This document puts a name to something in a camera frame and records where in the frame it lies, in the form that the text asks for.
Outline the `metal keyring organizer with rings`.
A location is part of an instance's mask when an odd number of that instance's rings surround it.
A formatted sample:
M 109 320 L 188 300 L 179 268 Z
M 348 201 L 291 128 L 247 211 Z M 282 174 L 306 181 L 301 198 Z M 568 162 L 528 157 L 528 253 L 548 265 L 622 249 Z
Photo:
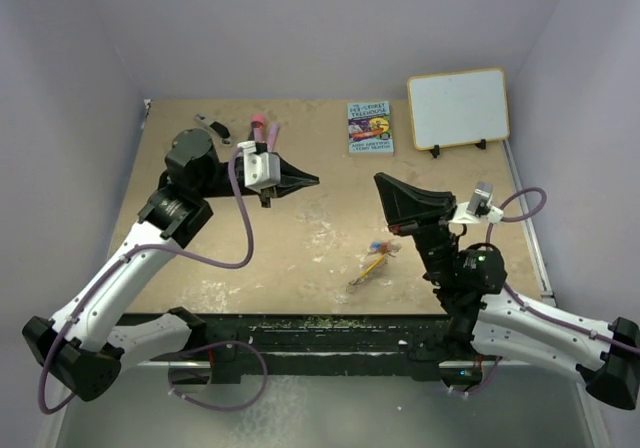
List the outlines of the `metal keyring organizer with rings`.
M 359 287 L 370 275 L 385 265 L 390 258 L 394 258 L 396 256 L 396 254 L 401 250 L 401 246 L 397 243 L 393 244 L 395 245 L 395 250 L 391 252 L 381 251 L 380 247 L 377 250 L 373 250 L 369 246 L 367 255 L 373 256 L 373 260 L 368 262 L 361 270 L 360 274 L 348 283 L 348 293 L 353 293 L 356 288 Z

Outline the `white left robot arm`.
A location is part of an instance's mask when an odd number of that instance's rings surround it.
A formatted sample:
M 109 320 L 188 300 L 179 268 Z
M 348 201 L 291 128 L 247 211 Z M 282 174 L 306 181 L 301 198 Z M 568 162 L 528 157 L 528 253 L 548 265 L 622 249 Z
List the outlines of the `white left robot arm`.
M 246 195 L 258 196 L 267 208 L 318 177 L 283 160 L 268 144 L 241 142 L 231 158 L 220 161 L 214 142 L 202 129 L 180 132 L 164 159 L 157 189 L 137 215 L 120 247 L 91 281 L 63 308 L 48 318 L 34 316 L 22 335 L 42 371 L 38 403 L 45 414 L 46 382 L 53 376 L 71 396 L 92 401 L 126 369 L 165 354 L 194 360 L 208 348 L 207 325 L 184 308 L 136 326 L 118 321 L 149 281 L 174 257 L 216 268 L 237 270 L 254 254 L 254 235 Z M 208 201 L 232 197 L 247 236 L 247 252 L 239 262 L 221 262 L 187 251 L 187 245 L 212 218 Z

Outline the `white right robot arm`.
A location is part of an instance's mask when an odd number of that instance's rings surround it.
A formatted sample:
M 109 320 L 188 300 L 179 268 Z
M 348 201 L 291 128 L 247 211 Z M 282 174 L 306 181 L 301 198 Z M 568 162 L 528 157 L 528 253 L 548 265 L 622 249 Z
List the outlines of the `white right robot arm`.
M 446 351 L 456 359 L 474 352 L 523 361 L 582 384 L 598 401 L 633 410 L 639 400 L 639 327 L 574 315 L 516 293 L 505 261 L 489 240 L 460 248 L 453 225 L 509 222 L 492 200 L 491 184 L 471 199 L 432 192 L 377 173 L 374 183 L 391 234 L 409 236 L 441 307 L 450 317 Z

